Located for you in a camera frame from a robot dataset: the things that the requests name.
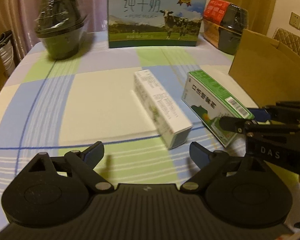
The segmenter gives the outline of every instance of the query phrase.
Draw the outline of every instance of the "mountain illustration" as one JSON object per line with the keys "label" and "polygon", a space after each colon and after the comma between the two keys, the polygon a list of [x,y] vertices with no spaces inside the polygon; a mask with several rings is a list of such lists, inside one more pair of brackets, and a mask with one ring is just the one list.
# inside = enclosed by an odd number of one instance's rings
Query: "mountain illustration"
{"label": "mountain illustration", "polygon": [[[141,22],[141,23],[137,23],[137,25],[149,25],[148,23],[146,23],[146,22]],[[155,26],[155,27],[163,27],[163,26],[165,26],[164,25],[164,23],[160,23],[160,24],[153,24],[153,25],[151,25],[151,26]]]}
{"label": "mountain illustration", "polygon": [[116,16],[113,16],[113,15],[109,15],[109,24],[112,25],[112,24],[134,24],[135,22],[132,22],[132,21],[124,21],[123,19],[121,18],[118,18]]}
{"label": "mountain illustration", "polygon": [[201,24],[202,19],[194,19],[192,20],[195,24]]}

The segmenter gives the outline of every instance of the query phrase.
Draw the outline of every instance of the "blue stripe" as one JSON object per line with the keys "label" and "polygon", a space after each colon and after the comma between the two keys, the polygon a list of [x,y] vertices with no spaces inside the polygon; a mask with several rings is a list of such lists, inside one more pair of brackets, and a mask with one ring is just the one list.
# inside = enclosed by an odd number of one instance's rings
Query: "blue stripe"
{"label": "blue stripe", "polygon": [[0,147],[20,146],[20,136],[43,80],[21,84],[11,99],[0,122]]}
{"label": "blue stripe", "polygon": [[14,172],[15,176],[18,174],[18,160],[19,160],[19,156],[20,156],[20,148],[21,148],[22,141],[23,141],[23,137],[24,137],[24,135],[25,135],[26,127],[27,127],[27,124],[28,124],[28,121],[29,121],[29,118],[30,118],[30,114],[31,114],[31,112],[32,112],[32,110],[33,110],[33,108],[34,108],[34,104],[36,103],[36,101],[37,101],[37,99],[38,99],[38,97],[39,97],[39,94],[40,94],[40,92],[41,92],[41,90],[42,90],[42,87],[44,86],[44,84],[45,84],[45,82],[46,82],[48,76],[50,75],[50,72],[51,72],[51,70],[53,69],[55,63],[56,63],[56,62],[53,63],[53,65],[52,65],[52,67],[50,68],[50,70],[49,70],[47,76],[46,76],[45,79],[43,80],[43,82],[42,82],[42,84],[41,84],[41,86],[40,86],[40,88],[39,88],[39,91],[38,91],[37,95],[35,96],[34,101],[33,101],[32,105],[31,105],[31,108],[30,108],[30,111],[29,111],[29,113],[28,113],[28,116],[27,116],[25,125],[23,126],[23,130],[22,130],[22,134],[21,134],[21,138],[20,138],[20,143],[19,143],[19,151],[18,151],[18,155],[17,155],[17,162],[16,162],[16,167],[15,167],[15,172]]}
{"label": "blue stripe", "polygon": [[34,105],[21,147],[58,145],[62,116],[74,75],[48,78]]}
{"label": "blue stripe", "polygon": [[[202,128],[204,128],[204,126],[193,128],[191,131],[195,131],[195,130],[202,129]],[[141,140],[147,140],[147,139],[158,138],[158,137],[160,137],[160,135],[153,135],[153,136],[127,139],[127,140],[121,140],[121,141],[103,142],[103,144],[106,145],[106,144],[134,142],[134,141],[141,141]],[[76,145],[65,145],[65,146],[42,146],[42,147],[0,147],[0,150],[64,149],[64,148],[74,148],[74,147],[89,147],[91,145],[92,144],[76,144]]]}

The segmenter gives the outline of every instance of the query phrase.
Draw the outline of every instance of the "barcode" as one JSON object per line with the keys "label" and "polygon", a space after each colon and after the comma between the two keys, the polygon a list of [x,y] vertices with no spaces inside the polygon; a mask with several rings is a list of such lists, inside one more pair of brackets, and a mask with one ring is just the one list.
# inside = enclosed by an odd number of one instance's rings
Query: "barcode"
{"label": "barcode", "polygon": [[243,117],[246,118],[249,116],[249,113],[239,105],[232,97],[226,98],[226,101]]}

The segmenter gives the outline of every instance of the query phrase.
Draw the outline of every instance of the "red packaging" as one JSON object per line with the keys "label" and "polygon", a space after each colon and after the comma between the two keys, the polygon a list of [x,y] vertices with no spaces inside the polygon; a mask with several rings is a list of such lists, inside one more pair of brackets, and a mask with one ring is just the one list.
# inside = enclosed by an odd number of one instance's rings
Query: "red packaging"
{"label": "red packaging", "polygon": [[225,12],[231,4],[224,0],[210,0],[203,12],[203,17],[217,25],[220,25]]}

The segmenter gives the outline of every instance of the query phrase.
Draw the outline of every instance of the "green pasture image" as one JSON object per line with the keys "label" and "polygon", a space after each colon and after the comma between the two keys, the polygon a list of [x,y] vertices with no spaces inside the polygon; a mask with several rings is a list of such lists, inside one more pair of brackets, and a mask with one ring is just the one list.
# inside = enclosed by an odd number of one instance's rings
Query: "green pasture image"
{"label": "green pasture image", "polygon": [[[169,40],[178,40],[180,33],[171,33]],[[196,41],[198,35],[186,34],[181,36],[180,41]],[[145,33],[109,33],[109,41],[133,41],[133,40],[165,40],[167,32]]]}

